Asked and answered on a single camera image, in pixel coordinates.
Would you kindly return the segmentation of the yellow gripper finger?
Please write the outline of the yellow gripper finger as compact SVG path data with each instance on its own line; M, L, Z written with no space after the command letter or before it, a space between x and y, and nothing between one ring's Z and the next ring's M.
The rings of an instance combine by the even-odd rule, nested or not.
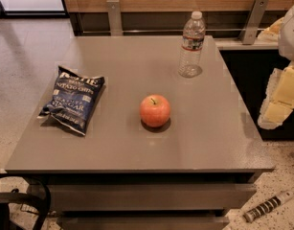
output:
M275 129L281 126L294 110L294 61L283 70L273 70L265 94L258 125L263 129Z
M258 35L258 40L277 42L279 32L283 23L283 18L278 19Z

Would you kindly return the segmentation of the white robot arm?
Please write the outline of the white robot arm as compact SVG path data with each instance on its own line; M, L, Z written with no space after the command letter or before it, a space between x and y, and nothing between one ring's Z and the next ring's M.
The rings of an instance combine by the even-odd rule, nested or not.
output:
M279 54L290 62L282 70L275 68L269 77L258 118L263 129L281 126L294 110L294 5L266 31L273 29L278 32Z

